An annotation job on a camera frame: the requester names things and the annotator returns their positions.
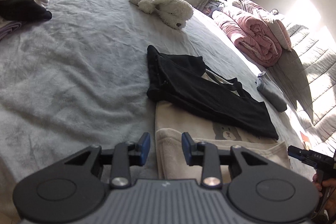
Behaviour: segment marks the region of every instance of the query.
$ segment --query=gray gripper base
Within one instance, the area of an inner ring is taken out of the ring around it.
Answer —
[[[224,223],[257,222],[242,218],[230,208],[221,192],[203,189],[196,180],[139,179],[131,188],[112,191],[98,210],[71,224]],[[21,224],[32,223],[24,220]]]

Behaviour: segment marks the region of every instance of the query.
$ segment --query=folded pink quilt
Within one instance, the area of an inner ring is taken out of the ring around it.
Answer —
[[[212,18],[236,48],[256,63],[270,67],[280,58],[281,46],[261,19],[231,6],[223,8],[223,12],[214,11]]]

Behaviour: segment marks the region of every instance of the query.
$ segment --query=gray sock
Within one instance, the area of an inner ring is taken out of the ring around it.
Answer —
[[[280,88],[268,77],[265,71],[258,75],[257,90],[276,108],[279,112],[287,109],[284,94]]]

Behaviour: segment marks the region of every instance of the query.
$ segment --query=folded black clothing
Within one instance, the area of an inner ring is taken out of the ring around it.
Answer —
[[[191,114],[242,128],[258,137],[279,138],[265,103],[254,100],[237,78],[227,80],[215,73],[202,56],[163,54],[150,45],[147,61],[147,96],[151,100],[171,102]],[[210,75],[216,83],[202,78],[206,70],[229,84]]]
[[[0,16],[5,20],[26,22],[49,20],[53,17],[50,11],[34,0],[1,0]]]

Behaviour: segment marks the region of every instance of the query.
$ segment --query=human hand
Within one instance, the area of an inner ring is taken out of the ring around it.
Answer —
[[[322,186],[323,187],[336,187],[336,179],[328,179],[322,182],[322,185],[317,183],[318,177],[317,174],[313,176],[313,184],[315,185],[316,189],[319,191],[320,197],[322,197]],[[325,209],[327,210],[329,218],[332,218],[336,214],[336,191],[331,194],[329,199],[325,204]]]

